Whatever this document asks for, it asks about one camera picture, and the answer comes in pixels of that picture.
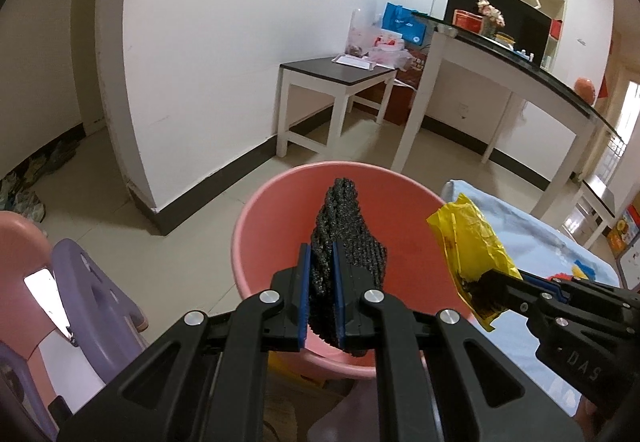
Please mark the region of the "person's right hand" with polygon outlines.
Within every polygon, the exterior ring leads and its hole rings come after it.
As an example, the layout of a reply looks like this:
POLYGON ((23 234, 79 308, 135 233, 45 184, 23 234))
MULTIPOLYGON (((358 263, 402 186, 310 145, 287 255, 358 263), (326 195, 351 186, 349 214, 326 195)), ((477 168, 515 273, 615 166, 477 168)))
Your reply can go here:
POLYGON ((580 398, 573 419, 580 425, 586 440, 594 439, 604 424, 604 419, 599 414, 597 407, 585 396, 580 398))

